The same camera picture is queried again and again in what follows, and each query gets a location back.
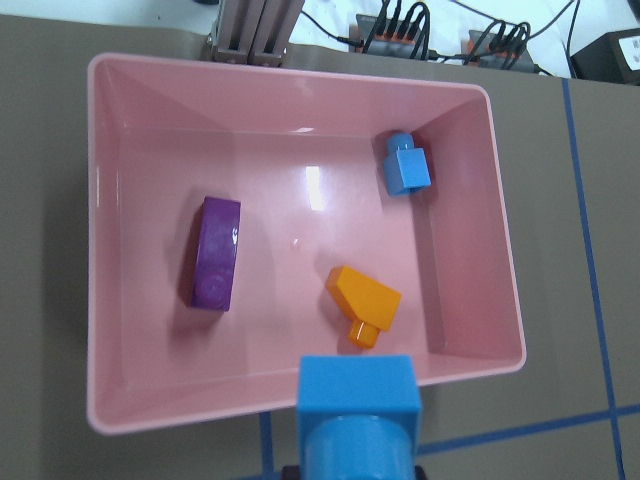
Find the long blue toy block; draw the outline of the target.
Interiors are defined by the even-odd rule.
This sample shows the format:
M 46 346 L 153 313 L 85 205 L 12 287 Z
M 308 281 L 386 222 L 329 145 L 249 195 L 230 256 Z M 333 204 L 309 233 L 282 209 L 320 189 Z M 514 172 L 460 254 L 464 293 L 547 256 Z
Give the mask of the long blue toy block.
M 303 479 L 414 479 L 422 402 L 405 355 L 304 356 L 297 431 Z

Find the aluminium frame post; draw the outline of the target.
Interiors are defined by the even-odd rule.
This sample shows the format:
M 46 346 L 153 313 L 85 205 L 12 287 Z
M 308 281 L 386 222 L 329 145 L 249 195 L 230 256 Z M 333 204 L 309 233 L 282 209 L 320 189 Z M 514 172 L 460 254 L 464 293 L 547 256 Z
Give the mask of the aluminium frame post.
M 303 0 L 219 1 L 207 37 L 214 62 L 280 67 Z

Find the pink plastic box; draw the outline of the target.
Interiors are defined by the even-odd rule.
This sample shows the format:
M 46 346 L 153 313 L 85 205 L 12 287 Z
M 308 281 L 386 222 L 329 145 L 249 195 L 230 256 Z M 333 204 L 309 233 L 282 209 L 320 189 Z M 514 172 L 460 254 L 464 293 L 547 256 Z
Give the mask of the pink plastic box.
M 88 67 L 87 417 L 103 434 L 292 406 L 351 354 L 347 265 L 402 294 L 376 354 L 422 385 L 526 360 L 493 112 L 478 85 L 101 54 Z M 387 140 L 431 186 L 391 196 Z M 190 305 L 206 196 L 241 203 L 230 310 Z

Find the orange sloped toy block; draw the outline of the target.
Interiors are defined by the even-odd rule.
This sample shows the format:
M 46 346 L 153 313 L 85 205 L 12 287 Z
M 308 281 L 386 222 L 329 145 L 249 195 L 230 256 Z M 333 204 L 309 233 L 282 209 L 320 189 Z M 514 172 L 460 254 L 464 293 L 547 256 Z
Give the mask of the orange sloped toy block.
M 325 286 L 351 321 L 349 340 L 363 349 L 374 348 L 380 333 L 393 325 L 402 294 L 346 265 L 334 267 Z

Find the purple toy block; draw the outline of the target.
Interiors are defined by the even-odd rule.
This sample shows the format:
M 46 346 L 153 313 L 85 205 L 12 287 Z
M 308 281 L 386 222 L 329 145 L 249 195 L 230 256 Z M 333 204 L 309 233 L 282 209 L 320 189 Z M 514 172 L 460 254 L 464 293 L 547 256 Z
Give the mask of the purple toy block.
M 230 310 L 237 259 L 241 203 L 206 196 L 198 235 L 190 305 Z

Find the small blue toy block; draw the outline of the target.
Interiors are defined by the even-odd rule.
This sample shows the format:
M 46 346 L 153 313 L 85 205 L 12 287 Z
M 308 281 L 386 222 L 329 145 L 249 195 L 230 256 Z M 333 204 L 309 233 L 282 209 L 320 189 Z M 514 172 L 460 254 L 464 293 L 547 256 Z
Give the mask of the small blue toy block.
M 415 146 L 410 133 L 399 132 L 389 137 L 383 172 L 391 196 L 410 195 L 431 186 L 425 151 Z

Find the black box with label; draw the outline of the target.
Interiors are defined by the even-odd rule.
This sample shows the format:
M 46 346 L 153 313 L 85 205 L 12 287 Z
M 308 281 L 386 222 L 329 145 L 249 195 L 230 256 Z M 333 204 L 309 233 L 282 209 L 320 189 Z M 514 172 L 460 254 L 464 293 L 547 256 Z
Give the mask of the black box with label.
M 639 84 L 639 29 L 608 32 L 571 56 L 578 79 Z

